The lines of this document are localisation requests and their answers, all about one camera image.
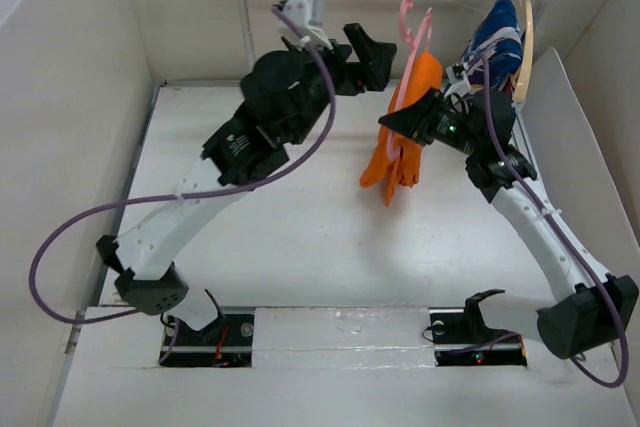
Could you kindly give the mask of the pink hanger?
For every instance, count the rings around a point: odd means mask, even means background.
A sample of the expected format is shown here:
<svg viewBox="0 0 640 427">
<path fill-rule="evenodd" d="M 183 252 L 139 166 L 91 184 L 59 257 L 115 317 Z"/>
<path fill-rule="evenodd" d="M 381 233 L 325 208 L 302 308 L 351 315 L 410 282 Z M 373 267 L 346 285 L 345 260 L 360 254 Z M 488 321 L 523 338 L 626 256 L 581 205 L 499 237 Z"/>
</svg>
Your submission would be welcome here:
<svg viewBox="0 0 640 427">
<path fill-rule="evenodd" d="M 413 8 L 414 0 L 402 0 L 399 8 L 399 30 L 401 39 L 409 47 L 409 56 L 407 58 L 404 72 L 397 88 L 396 101 L 391 108 L 391 113 L 401 110 L 403 107 L 405 95 L 409 86 L 411 73 L 414 68 L 416 57 L 419 53 L 430 54 L 430 45 L 432 40 L 432 23 L 433 9 L 429 7 L 420 23 L 416 33 L 407 25 L 407 16 Z"/>
</svg>

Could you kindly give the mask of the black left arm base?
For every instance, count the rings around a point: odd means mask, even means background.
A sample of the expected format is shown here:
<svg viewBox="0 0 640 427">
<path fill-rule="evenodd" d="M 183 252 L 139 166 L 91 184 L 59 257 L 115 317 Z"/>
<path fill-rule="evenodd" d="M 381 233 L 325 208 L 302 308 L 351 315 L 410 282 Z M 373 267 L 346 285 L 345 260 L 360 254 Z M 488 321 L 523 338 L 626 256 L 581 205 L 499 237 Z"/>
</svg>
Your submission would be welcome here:
<svg viewBox="0 0 640 427">
<path fill-rule="evenodd" d="M 219 322 L 213 337 L 202 335 L 179 323 L 176 335 L 174 319 L 163 321 L 163 340 L 159 365 L 167 368 L 245 368 L 252 364 L 255 323 L 254 310 L 231 310 Z"/>
</svg>

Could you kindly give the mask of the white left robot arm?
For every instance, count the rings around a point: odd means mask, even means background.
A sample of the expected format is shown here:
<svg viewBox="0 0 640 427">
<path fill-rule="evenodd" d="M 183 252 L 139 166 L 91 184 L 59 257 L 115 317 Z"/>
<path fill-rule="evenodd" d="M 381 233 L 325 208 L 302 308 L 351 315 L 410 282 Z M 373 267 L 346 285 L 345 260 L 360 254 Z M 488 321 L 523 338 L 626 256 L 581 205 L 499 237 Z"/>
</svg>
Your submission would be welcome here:
<svg viewBox="0 0 640 427">
<path fill-rule="evenodd" d="M 340 44 L 322 29 L 324 0 L 274 5 L 285 47 L 261 56 L 240 82 L 243 101 L 204 143 L 173 195 L 135 227 L 101 237 L 96 248 L 116 271 L 120 298 L 150 315 L 168 315 L 201 343 L 222 334 L 223 313 L 209 291 L 194 294 L 175 266 L 180 251 L 220 212 L 249 192 L 292 172 L 286 145 L 302 144 L 339 96 L 381 92 L 395 43 L 373 40 L 358 23 Z"/>
</svg>

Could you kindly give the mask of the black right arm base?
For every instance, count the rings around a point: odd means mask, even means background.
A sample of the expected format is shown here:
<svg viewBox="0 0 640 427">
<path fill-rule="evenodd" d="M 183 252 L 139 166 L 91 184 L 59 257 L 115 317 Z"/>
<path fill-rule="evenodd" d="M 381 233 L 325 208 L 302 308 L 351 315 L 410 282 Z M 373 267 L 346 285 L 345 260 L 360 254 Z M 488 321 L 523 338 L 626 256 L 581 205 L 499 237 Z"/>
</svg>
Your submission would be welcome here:
<svg viewBox="0 0 640 427">
<path fill-rule="evenodd" d="M 521 337 L 502 329 L 471 327 L 460 309 L 429 311 L 422 337 L 434 348 L 435 365 L 444 367 L 526 367 Z"/>
</svg>

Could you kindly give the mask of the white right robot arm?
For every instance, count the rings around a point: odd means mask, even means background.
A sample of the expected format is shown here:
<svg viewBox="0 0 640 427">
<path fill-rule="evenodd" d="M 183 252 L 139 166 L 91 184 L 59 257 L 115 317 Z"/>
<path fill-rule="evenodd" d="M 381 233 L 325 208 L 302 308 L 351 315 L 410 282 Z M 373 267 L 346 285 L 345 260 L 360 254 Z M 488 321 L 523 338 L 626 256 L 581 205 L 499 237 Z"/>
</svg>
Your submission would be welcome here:
<svg viewBox="0 0 640 427">
<path fill-rule="evenodd" d="M 626 351 L 638 286 L 589 254 L 553 207 L 535 167 L 511 141 L 515 121 L 510 98 L 488 88 L 469 100 L 430 89 L 379 120 L 420 146 L 438 141 L 463 153 L 469 180 L 517 232 L 551 290 L 549 303 L 502 289 L 477 293 L 465 301 L 462 328 L 476 341 L 513 331 L 560 359 L 612 341 Z"/>
</svg>

